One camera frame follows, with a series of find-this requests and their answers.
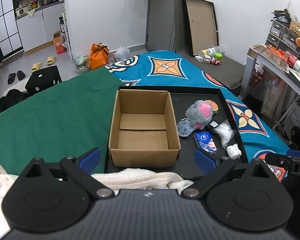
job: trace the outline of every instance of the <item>blue bedspread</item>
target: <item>blue bedspread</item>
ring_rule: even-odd
[[[236,121],[249,161],[266,152],[286,154],[288,146],[220,82],[168,50],[154,51],[108,64],[106,68],[127,86],[187,86],[220,88]],[[273,170],[278,179],[282,170]]]

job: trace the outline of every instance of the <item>green blanket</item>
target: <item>green blanket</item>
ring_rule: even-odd
[[[106,68],[81,74],[0,114],[0,165],[19,175],[36,156],[58,162],[101,150],[103,173],[116,90],[123,85]]]

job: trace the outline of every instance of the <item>black tray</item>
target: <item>black tray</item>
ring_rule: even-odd
[[[241,159],[238,162],[247,163],[248,159],[246,152],[241,140],[238,128],[229,110],[228,104],[220,89],[215,88],[196,88],[196,87],[166,87],[166,86],[124,86],[119,89],[142,89],[142,90],[163,90],[169,91],[172,98],[174,113],[176,116],[177,123],[185,117],[185,112],[195,101],[197,100],[212,100],[216,102],[219,106],[219,110],[216,114],[212,116],[212,120],[216,121],[218,124],[222,123],[224,120],[228,119],[232,129],[236,130],[234,138],[231,139],[228,145],[238,144],[239,149],[242,152]],[[178,161],[172,167],[168,168],[146,168],[155,172],[161,171],[171,171],[179,174],[184,179],[195,179],[202,177],[203,174],[194,162],[194,151],[197,146],[194,140],[194,131],[188,138],[181,138],[181,151]],[[216,144],[218,151],[215,156],[227,156],[226,150],[222,148],[220,137],[218,135],[213,135],[213,140]],[[106,154],[105,163],[105,173],[118,172],[124,170],[125,167],[116,167],[111,158],[109,158],[109,153]]]

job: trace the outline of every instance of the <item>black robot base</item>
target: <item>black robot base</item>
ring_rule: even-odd
[[[4,240],[293,239],[293,202],[263,160],[229,159],[186,188],[114,192],[80,169],[34,158],[2,202]]]

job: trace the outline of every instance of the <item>black slipper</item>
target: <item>black slipper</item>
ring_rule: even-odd
[[[11,73],[8,76],[8,85],[11,85],[14,82],[14,79],[16,78],[16,74],[15,73]]]
[[[26,77],[26,75],[23,73],[22,70],[19,70],[17,72],[17,77],[18,77],[18,80],[20,81],[20,80],[23,80]]]

